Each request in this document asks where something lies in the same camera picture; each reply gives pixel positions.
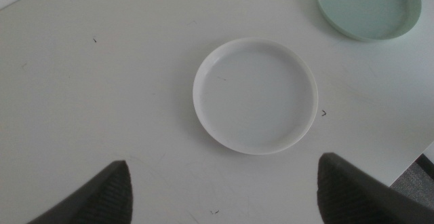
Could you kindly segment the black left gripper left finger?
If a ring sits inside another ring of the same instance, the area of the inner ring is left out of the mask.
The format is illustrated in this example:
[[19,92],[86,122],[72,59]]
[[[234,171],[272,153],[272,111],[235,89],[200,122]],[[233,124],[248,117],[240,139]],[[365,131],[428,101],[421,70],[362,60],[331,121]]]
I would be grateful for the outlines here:
[[110,163],[63,201],[31,221],[32,224],[130,224],[133,190],[126,161]]

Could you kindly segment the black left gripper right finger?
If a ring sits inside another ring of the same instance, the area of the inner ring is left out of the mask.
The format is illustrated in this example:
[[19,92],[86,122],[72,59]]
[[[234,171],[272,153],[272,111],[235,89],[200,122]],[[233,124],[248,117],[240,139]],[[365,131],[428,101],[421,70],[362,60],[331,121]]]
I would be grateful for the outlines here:
[[433,209],[377,181],[335,153],[319,158],[317,205],[324,223],[433,224]]

